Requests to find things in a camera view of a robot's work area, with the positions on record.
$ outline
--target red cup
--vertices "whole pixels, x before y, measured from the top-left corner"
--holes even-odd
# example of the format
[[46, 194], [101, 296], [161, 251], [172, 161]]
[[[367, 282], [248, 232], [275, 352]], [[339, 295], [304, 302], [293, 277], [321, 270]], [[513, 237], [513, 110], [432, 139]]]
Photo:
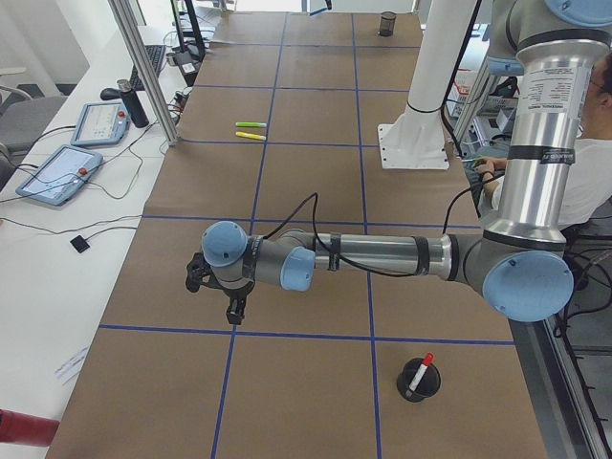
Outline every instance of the red cup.
[[47, 447], [55, 437], [59, 421], [0, 409], [0, 442]]

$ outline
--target white table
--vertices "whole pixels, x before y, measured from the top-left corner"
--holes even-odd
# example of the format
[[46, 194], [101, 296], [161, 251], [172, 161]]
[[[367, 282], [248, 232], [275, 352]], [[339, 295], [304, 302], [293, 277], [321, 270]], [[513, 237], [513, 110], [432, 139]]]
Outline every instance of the white table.
[[[160, 44], [163, 31], [142, 28], [145, 43]], [[48, 130], [75, 124], [84, 103], [99, 101], [102, 88], [129, 77], [132, 62], [119, 33], [109, 41], [98, 61], [62, 106]], [[165, 66], [160, 75], [164, 97], [185, 88], [176, 67]], [[155, 114], [144, 92], [139, 92], [151, 121]], [[106, 159], [117, 155], [142, 133], [130, 126], [119, 145], [99, 148]], [[34, 146], [24, 163], [41, 164], [72, 131], [60, 131]], [[113, 200], [101, 189], [86, 186], [60, 208], [21, 199], [0, 204], [0, 216], [49, 230], [75, 229], [124, 215], [140, 215], [164, 160], [165, 137], [153, 126], [132, 149], [142, 157], [140, 176], [124, 199]], [[104, 165], [92, 182], [122, 195], [139, 160], [129, 152]], [[0, 193], [0, 200], [16, 196], [27, 178], [18, 170]], [[61, 419], [77, 378], [62, 384], [54, 371], [80, 349], [89, 346], [120, 272], [134, 231], [116, 229], [93, 238], [91, 248], [77, 253], [70, 240], [114, 226], [135, 227], [140, 218], [97, 226], [76, 233], [49, 235], [36, 229], [0, 224], [0, 408]], [[0, 444], [0, 459], [42, 458], [46, 448]]]

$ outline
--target gray chair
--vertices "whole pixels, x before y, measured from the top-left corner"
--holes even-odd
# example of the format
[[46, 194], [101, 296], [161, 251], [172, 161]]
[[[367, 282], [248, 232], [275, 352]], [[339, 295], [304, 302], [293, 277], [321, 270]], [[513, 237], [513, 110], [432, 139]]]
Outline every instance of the gray chair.
[[[0, 77], [19, 74], [25, 70], [23, 67], [0, 69]], [[20, 164], [28, 154], [34, 142], [66, 101], [66, 97], [33, 98], [25, 91], [3, 85], [0, 85], [0, 90], [22, 98], [9, 105], [0, 116], [0, 157], [5, 160], [0, 162], [2, 189], [14, 172], [14, 166]]]

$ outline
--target keyboard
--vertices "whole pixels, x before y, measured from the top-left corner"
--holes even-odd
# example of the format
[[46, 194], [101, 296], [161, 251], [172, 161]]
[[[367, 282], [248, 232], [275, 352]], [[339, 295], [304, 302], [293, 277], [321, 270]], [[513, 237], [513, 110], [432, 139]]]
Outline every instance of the keyboard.
[[[165, 59], [165, 45], [144, 45], [146, 53], [149, 55], [149, 60], [155, 71], [155, 75], [158, 77], [164, 66]], [[141, 78], [138, 76], [138, 70], [136, 66], [132, 67], [132, 75], [130, 77], [130, 84], [135, 91], [144, 91], [144, 85], [142, 84]]]

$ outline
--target brown table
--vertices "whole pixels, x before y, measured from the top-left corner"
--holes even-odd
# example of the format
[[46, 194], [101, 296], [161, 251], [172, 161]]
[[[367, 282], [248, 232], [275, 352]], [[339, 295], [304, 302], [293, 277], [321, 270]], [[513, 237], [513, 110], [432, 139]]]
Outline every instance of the brown table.
[[[467, 181], [453, 158], [382, 170], [377, 125], [404, 110], [422, 35], [414, 15], [389, 38], [378, 22], [223, 19], [50, 459], [546, 457], [508, 323], [464, 285], [317, 271], [306, 294], [257, 285], [238, 328], [222, 293], [185, 289], [208, 225], [265, 233], [313, 191], [321, 231], [440, 235]], [[267, 142], [238, 120], [267, 122]], [[479, 231], [469, 195], [451, 229]], [[396, 377], [425, 352], [442, 387], [411, 404]]]

